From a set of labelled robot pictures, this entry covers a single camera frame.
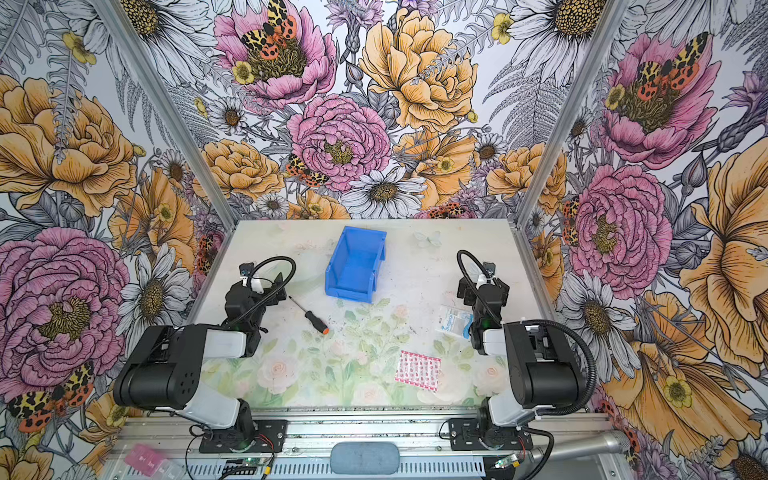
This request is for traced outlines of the orange black handled screwdriver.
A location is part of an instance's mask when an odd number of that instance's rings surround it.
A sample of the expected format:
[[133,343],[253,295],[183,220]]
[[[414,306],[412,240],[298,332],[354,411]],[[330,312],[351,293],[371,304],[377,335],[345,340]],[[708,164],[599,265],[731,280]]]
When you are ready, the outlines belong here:
[[315,315],[311,310],[303,307],[293,296],[288,296],[288,298],[303,312],[304,317],[311,323],[316,331],[322,335],[327,335],[330,332],[329,327],[324,320]]

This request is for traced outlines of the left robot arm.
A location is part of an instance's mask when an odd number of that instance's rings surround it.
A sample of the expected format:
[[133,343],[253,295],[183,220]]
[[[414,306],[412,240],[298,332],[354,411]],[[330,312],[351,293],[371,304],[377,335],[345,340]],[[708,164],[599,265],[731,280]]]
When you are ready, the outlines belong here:
[[206,453],[278,452],[282,432],[261,426],[246,400],[221,394],[201,374],[209,360],[254,356],[268,332],[262,326],[266,310],[287,299],[285,288],[295,272],[292,258],[270,257],[230,287],[221,323],[147,328],[114,382],[116,404],[192,422]]

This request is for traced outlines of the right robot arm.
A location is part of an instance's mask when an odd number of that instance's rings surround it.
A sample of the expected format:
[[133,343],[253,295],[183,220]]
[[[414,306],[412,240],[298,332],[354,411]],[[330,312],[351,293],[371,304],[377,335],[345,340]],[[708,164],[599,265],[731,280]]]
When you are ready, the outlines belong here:
[[596,385],[591,351],[575,331],[550,320],[501,318],[510,286],[465,250],[457,254],[457,298],[472,308],[466,328],[480,355],[506,359],[502,390],[485,394],[475,420],[448,421],[454,451],[517,450],[532,446],[529,425],[580,410]]

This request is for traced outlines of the blue plastic bin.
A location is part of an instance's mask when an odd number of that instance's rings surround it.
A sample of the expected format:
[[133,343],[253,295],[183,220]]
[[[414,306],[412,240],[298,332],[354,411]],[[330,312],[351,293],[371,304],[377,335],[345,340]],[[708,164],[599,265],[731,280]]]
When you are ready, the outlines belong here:
[[383,231],[345,226],[326,268],[325,294],[372,304],[386,259],[386,236]]

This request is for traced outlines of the white blue sachet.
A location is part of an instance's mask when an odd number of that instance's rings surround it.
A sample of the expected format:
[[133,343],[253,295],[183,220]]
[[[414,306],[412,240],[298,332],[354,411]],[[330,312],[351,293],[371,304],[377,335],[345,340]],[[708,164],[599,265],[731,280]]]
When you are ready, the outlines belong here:
[[470,340],[469,328],[473,321],[471,311],[442,305],[438,310],[436,330],[463,340]]

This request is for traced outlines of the pink patterned packet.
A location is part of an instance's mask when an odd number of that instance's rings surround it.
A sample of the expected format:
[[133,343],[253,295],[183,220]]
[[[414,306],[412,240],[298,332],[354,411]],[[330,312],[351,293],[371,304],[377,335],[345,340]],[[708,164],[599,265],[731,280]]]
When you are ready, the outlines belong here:
[[439,358],[401,351],[394,379],[399,383],[436,392],[439,388],[440,372]]

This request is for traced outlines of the green circuit board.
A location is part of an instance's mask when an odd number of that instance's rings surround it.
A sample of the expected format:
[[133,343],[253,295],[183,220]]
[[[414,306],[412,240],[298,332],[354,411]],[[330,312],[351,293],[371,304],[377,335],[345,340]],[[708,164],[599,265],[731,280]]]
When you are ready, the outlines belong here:
[[274,455],[228,460],[223,467],[220,479],[226,479],[230,476],[266,479],[271,474],[274,461]]

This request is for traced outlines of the pink box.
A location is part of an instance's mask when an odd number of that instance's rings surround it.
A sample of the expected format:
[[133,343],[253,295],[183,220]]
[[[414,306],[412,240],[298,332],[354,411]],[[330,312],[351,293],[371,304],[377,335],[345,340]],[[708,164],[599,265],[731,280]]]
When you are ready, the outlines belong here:
[[165,474],[167,458],[145,444],[135,445],[124,457],[124,463],[148,478]]

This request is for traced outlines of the grey oval pad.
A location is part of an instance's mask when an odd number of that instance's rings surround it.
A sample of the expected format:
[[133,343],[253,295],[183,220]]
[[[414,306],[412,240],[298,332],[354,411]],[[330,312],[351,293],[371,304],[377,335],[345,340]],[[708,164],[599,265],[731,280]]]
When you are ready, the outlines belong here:
[[389,442],[341,442],[330,455],[330,468],[338,475],[393,475],[400,468],[398,447]]

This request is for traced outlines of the silver metal tube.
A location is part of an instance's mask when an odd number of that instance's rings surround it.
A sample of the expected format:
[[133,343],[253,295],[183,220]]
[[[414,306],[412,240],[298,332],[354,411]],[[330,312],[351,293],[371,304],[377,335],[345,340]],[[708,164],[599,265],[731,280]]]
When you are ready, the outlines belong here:
[[567,441],[555,440],[549,459],[570,460],[592,455],[625,453],[629,449],[628,436],[618,430],[611,430]]

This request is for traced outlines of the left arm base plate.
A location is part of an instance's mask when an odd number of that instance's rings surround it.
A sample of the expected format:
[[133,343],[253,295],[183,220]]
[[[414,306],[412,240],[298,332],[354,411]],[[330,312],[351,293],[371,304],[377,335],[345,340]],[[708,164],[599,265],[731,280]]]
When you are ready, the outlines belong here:
[[287,426],[286,420],[257,419],[245,433],[235,427],[214,429],[203,435],[198,449],[203,454],[280,453],[286,440]]

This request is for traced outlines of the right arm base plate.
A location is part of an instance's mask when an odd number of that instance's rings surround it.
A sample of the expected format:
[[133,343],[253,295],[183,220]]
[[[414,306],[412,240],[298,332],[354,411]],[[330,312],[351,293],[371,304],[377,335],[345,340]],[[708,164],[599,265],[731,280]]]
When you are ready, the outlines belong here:
[[452,451],[520,451],[533,446],[531,436],[513,427],[485,424],[478,418],[449,418],[439,435]]

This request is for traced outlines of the aluminium rail frame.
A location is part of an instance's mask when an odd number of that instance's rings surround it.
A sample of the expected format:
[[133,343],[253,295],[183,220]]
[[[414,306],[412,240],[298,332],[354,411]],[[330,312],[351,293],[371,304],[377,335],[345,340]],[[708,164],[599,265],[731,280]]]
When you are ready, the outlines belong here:
[[257,410],[243,432],[129,420],[106,479],[628,479],[636,440],[604,414],[497,427],[471,407]]

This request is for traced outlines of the corner aluminium post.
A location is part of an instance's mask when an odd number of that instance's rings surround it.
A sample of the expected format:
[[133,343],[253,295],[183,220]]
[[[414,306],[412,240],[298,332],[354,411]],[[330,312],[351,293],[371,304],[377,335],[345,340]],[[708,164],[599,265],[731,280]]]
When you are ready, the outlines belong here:
[[123,52],[124,59],[134,69],[145,93],[156,107],[163,124],[168,128],[177,148],[185,156],[190,168],[207,194],[209,202],[222,221],[227,233],[237,227],[237,217],[218,187],[211,170],[203,159],[190,130],[174,104],[161,75],[142,46],[141,41],[119,1],[96,1],[94,8]]
[[595,36],[590,47],[587,49],[587,55],[582,65],[576,71],[572,87],[560,110],[554,129],[546,142],[539,168],[534,173],[531,184],[523,197],[516,217],[516,230],[522,231],[524,229],[534,207],[538,204],[538,199],[543,193],[547,178],[555,168],[563,143],[568,136],[572,123],[577,117],[580,105],[594,81],[604,57],[610,52],[611,44],[620,29],[629,4],[630,1],[626,0],[607,2],[601,20],[595,30]]

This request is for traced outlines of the right corner aluminium post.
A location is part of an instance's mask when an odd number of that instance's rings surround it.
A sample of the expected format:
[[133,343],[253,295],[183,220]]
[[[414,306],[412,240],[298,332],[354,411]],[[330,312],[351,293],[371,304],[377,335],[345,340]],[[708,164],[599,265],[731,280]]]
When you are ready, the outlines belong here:
[[577,117],[580,105],[594,81],[604,57],[610,52],[611,44],[620,29],[629,4],[630,1],[626,0],[607,2],[601,20],[595,30],[595,36],[590,47],[587,49],[587,55],[582,65],[576,71],[572,87],[560,110],[554,129],[546,142],[539,168],[534,173],[531,184],[523,197],[516,217],[516,230],[522,231],[524,229],[534,207],[538,204],[538,199],[543,193],[547,178],[555,168],[563,143],[568,136],[572,123]]

